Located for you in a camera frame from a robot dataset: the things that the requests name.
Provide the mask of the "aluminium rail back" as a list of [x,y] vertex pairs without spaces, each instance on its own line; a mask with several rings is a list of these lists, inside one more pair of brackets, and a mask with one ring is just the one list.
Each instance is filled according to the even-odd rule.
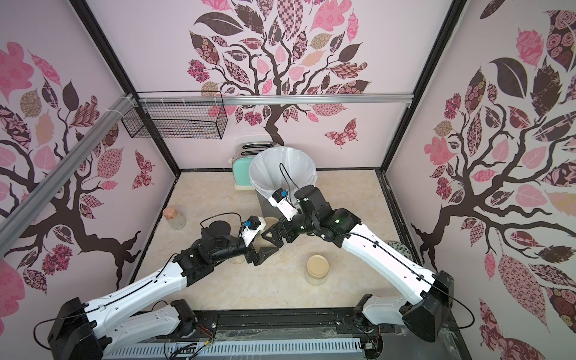
[[182,104],[192,105],[208,103],[224,106],[250,105],[301,105],[301,104],[410,104],[413,94],[382,93],[382,94],[316,94],[316,95],[233,95],[223,96],[217,93],[213,96],[192,96],[192,94],[159,93],[157,97],[143,97],[139,94],[139,104]]

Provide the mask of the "aluminium rail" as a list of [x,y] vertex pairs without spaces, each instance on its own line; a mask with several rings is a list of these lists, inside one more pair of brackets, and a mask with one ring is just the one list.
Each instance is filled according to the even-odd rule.
[[101,119],[85,134],[84,138],[57,163],[55,169],[34,188],[23,204],[16,207],[1,223],[1,257],[4,257],[12,248],[16,240],[72,177],[108,131],[134,107],[133,95],[121,96],[111,108],[103,113]]
[[208,103],[224,106],[250,105],[301,105],[301,104],[410,104],[413,94],[382,93],[382,94],[316,94],[316,95],[233,95],[223,96],[217,93],[213,96],[192,96],[192,94],[159,93],[157,97],[143,97],[139,94],[139,104],[182,104],[192,105]]

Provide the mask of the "mint green toaster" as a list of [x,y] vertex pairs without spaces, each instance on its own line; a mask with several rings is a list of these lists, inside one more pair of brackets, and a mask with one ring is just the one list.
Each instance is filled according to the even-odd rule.
[[249,168],[254,158],[261,152],[278,146],[276,142],[245,142],[237,146],[236,152],[229,163],[232,167],[234,188],[237,191],[253,191]]

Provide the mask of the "small jar pink lid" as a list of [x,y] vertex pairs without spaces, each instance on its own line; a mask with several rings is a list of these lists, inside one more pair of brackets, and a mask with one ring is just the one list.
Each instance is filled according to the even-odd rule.
[[163,217],[173,230],[182,230],[186,225],[183,215],[172,206],[168,206],[163,210]]

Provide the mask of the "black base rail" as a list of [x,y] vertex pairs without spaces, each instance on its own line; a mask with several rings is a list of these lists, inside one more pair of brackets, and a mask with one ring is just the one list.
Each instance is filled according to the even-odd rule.
[[355,338],[364,355],[321,355],[257,359],[470,359],[471,355],[453,320],[435,342],[427,342],[403,325],[371,325],[353,307],[197,310],[192,333],[159,335],[136,344],[216,341]]

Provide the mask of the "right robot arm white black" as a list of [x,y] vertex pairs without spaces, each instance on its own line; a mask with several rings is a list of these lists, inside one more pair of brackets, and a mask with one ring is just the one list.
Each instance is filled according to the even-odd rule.
[[413,262],[380,239],[360,217],[346,208],[332,208],[318,187],[301,187],[295,199],[279,188],[267,200],[282,216],[264,232],[264,239],[280,247],[306,234],[358,257],[399,292],[396,297],[366,295],[358,304],[360,318],[373,326],[405,326],[423,341],[436,341],[457,301],[449,273]]

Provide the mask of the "aluminium rail left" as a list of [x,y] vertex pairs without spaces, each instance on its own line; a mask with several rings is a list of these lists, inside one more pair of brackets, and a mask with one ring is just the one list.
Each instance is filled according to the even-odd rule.
[[34,188],[23,204],[16,207],[1,223],[1,257],[4,257],[12,248],[16,240],[72,177],[108,131],[134,107],[133,95],[121,96],[111,108],[103,113],[101,119],[85,134],[84,138],[57,163],[55,169]]

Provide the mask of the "glass jar tan lid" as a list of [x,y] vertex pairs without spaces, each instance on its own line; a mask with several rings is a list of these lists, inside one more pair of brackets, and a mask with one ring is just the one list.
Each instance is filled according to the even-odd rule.
[[240,265],[246,262],[245,256],[244,255],[238,255],[238,256],[234,256],[230,259],[228,259],[229,263],[232,263],[234,265]]
[[306,262],[304,276],[306,281],[313,286],[319,286],[326,282],[329,274],[329,261],[322,255],[312,255]]
[[265,217],[265,227],[264,230],[260,233],[260,236],[265,241],[273,244],[278,245],[278,237],[275,230],[275,225],[278,222],[276,217]]

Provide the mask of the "grey trash bin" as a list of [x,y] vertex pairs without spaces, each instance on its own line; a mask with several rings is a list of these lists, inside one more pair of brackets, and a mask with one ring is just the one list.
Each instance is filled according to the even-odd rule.
[[274,190],[256,190],[257,199],[264,218],[281,219],[284,216],[282,211],[277,207],[278,202],[276,201],[283,199],[281,196],[283,192],[284,189],[282,187]]

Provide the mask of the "patterned ball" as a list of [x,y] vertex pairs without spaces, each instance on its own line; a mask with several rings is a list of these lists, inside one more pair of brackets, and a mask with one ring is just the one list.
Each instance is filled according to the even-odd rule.
[[402,244],[399,241],[389,241],[387,243],[387,245],[390,246],[391,248],[393,248],[395,251],[397,251],[402,256],[406,257],[408,260],[414,261],[414,256],[413,256],[412,252],[410,251],[410,249],[405,244]]

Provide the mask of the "white trash bag liner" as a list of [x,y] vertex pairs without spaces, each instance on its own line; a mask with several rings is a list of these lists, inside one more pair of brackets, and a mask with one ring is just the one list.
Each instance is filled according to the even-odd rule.
[[249,167],[250,183],[263,198],[269,199],[276,190],[295,192],[317,182],[316,164],[310,156],[296,148],[278,146],[259,153]]

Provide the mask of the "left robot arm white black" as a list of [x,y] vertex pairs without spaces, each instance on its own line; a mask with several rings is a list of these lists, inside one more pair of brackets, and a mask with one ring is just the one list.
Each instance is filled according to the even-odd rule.
[[103,359],[159,335],[189,335],[197,318],[185,301],[144,309],[198,282],[228,259],[244,257],[258,266],[282,245],[261,217],[242,223],[237,236],[226,221],[216,220],[201,229],[192,246],[172,255],[149,276],[101,298],[87,302],[73,298],[63,304],[51,321],[47,349],[54,359]]

